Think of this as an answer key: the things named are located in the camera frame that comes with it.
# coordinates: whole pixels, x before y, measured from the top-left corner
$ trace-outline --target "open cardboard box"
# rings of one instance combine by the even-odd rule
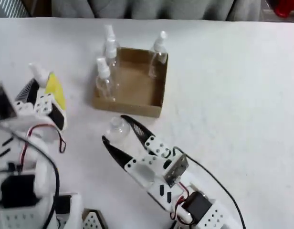
[[[124,114],[159,117],[162,110],[167,63],[156,66],[158,77],[148,76],[149,52],[146,50],[121,48],[120,86],[116,91],[116,101],[99,97],[95,87],[93,106],[100,110]]]

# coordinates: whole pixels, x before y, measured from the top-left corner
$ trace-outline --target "bottle cap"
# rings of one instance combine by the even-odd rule
[[[160,35],[156,39],[153,48],[156,52],[166,52],[164,41],[167,39],[167,33],[165,31],[161,31]]]
[[[101,79],[107,79],[110,77],[110,69],[105,61],[104,57],[97,58],[98,75]]]
[[[105,39],[109,38],[116,40],[112,25],[105,25]]]
[[[113,38],[108,38],[105,42],[105,56],[106,58],[115,58],[117,56],[117,51],[116,51],[116,41]]]
[[[28,66],[33,74],[34,79],[38,82],[39,86],[41,88],[45,88],[51,72],[45,70],[40,65],[35,63],[29,63]]]

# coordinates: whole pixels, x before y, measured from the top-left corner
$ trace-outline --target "white tablecloth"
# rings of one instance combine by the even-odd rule
[[[111,229],[165,229],[164,212],[111,158],[101,135],[116,113],[90,106],[103,25],[124,47],[149,49],[168,32],[169,63],[159,119],[134,117],[208,167],[237,200],[248,229],[294,228],[294,24],[0,19],[0,80],[12,97],[38,62],[61,79],[67,99],[67,151],[51,146],[61,189],[78,191]],[[131,134],[121,146],[144,152]],[[202,170],[197,176],[237,212]]]

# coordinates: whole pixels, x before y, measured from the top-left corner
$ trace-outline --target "clear plastic bottle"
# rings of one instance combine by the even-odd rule
[[[103,98],[115,101],[115,84],[111,77],[110,69],[104,57],[97,58],[98,76],[96,87]]]
[[[104,48],[103,48],[103,55],[105,56],[106,52],[106,43],[108,40],[114,40],[117,52],[120,49],[120,45],[116,39],[115,33],[113,31],[113,26],[112,25],[105,25],[105,43],[104,43]]]
[[[164,65],[167,61],[168,54],[165,48],[166,39],[167,34],[165,31],[162,31],[149,51],[150,62],[148,75],[151,78],[156,78],[158,76],[156,66],[158,64]]]
[[[117,88],[119,87],[119,58],[116,41],[112,37],[105,42],[105,59]]]

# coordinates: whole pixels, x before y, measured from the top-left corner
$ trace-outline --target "cable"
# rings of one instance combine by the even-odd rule
[[[53,203],[52,203],[51,210],[50,210],[50,212],[49,212],[49,214],[47,216],[46,221],[44,222],[44,224],[42,226],[42,229],[47,229],[48,225],[50,224],[50,222],[51,222],[51,220],[53,218],[53,214],[54,214],[54,211],[55,211],[56,199],[59,196],[60,178],[59,178],[58,168],[55,165],[55,163],[46,155],[46,153],[43,152],[36,144],[31,142],[28,138],[22,137],[21,135],[16,133],[14,130],[12,130],[12,129],[8,128],[8,127],[2,126],[2,125],[0,125],[0,129],[10,133],[15,138],[19,139],[20,141],[23,141],[23,142],[27,143],[30,147],[34,148],[36,151],[38,151],[52,165],[52,167],[54,169],[55,177],[56,177],[56,190],[55,190],[55,194],[54,194],[54,197],[53,197],[53,201],[52,201]]]
[[[172,220],[176,219],[178,206],[181,205],[182,203],[184,203],[185,200],[187,200],[187,198],[189,197],[189,190],[185,187],[185,185],[183,185],[182,182],[179,182],[178,184],[184,189],[184,191],[186,191],[187,196],[186,196],[186,198],[184,198],[184,196],[181,196],[177,200],[176,205],[175,205],[175,212],[170,213],[170,215],[169,215]]]
[[[60,153],[64,153],[65,152],[65,148],[66,148],[66,142],[62,138],[59,129],[55,125],[52,125],[52,124],[38,124],[38,125],[35,125],[35,126],[31,127],[28,130],[26,137],[30,137],[32,135],[33,130],[36,129],[36,128],[39,128],[39,127],[51,127],[51,128],[54,128],[55,130],[57,130],[58,135],[59,135],[59,140],[60,140],[60,142],[59,142],[59,152]],[[25,143],[25,145],[23,147],[23,150],[22,150],[22,153],[21,153],[21,156],[20,156],[20,158],[21,158],[20,160],[21,160],[21,165],[22,166],[24,166],[24,158],[25,158],[27,147],[28,147],[28,144]]]
[[[60,229],[60,227],[61,227],[61,222],[60,222],[60,220],[56,217],[56,219],[57,219],[57,221],[58,221],[58,223],[59,223],[59,226],[58,226],[58,229]]]
[[[177,146],[174,146],[172,148],[172,151],[175,152],[175,150],[178,150],[180,151],[182,154],[186,155],[191,161],[193,161],[194,163],[196,163],[198,166],[200,166],[201,168],[203,168],[218,184],[219,186],[228,194],[228,196],[231,198],[231,200],[233,201],[233,204],[235,205],[236,209],[237,209],[237,212],[239,214],[239,217],[241,218],[241,224],[242,224],[242,228],[243,229],[246,229],[246,225],[244,223],[244,220],[243,220],[243,216],[242,216],[242,212],[241,210],[239,209],[237,203],[236,203],[236,200],[234,199],[234,197],[232,196],[232,194],[226,189],[225,186],[223,186],[222,183],[220,183],[220,181],[206,168],[204,167],[202,164],[200,164],[198,161],[194,160],[193,158],[191,158],[190,156],[188,156],[185,152],[183,152],[183,150],[181,150],[179,147]]]
[[[185,185],[182,184],[182,182],[179,182],[179,185],[186,191],[187,193],[186,199],[187,199],[189,197],[189,190],[187,189],[187,187],[185,187]]]

